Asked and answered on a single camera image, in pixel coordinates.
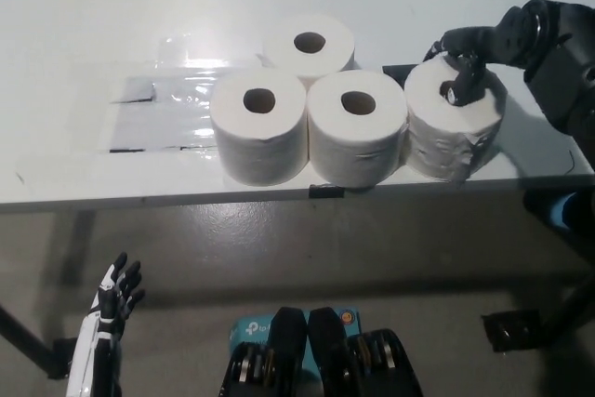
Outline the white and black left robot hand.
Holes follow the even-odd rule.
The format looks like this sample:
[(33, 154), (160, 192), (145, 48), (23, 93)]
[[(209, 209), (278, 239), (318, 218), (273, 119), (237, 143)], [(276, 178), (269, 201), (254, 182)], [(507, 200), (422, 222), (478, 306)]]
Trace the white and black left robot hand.
[(140, 262), (121, 253), (103, 276), (81, 323), (73, 351), (68, 396), (120, 396), (121, 341), (126, 322), (144, 298)]

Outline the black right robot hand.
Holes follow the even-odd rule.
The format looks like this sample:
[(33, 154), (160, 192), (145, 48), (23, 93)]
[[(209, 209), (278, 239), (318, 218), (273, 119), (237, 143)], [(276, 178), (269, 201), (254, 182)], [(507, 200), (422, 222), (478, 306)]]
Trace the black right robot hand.
[(512, 66), (536, 44), (539, 19), (526, 7), (511, 7), (496, 26), (472, 26), (447, 31), (424, 57), (429, 61), (444, 53), (458, 75), (441, 83), (440, 95), (450, 104), (463, 107), (484, 95), (486, 66)]

